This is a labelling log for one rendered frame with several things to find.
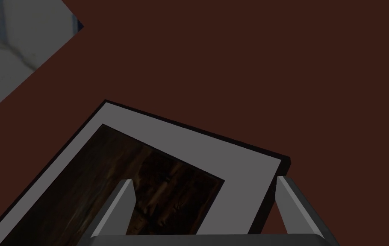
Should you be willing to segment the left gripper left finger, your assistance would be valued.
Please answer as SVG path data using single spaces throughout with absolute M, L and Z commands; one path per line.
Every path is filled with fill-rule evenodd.
M 97 236 L 125 235 L 135 204 L 133 181 L 121 180 L 82 235 L 82 241 Z

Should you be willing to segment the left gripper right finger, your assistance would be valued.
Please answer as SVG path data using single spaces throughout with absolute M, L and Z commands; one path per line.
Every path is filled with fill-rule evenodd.
M 338 243 L 291 178 L 277 177 L 275 201 L 288 234 L 317 234 L 328 243 Z

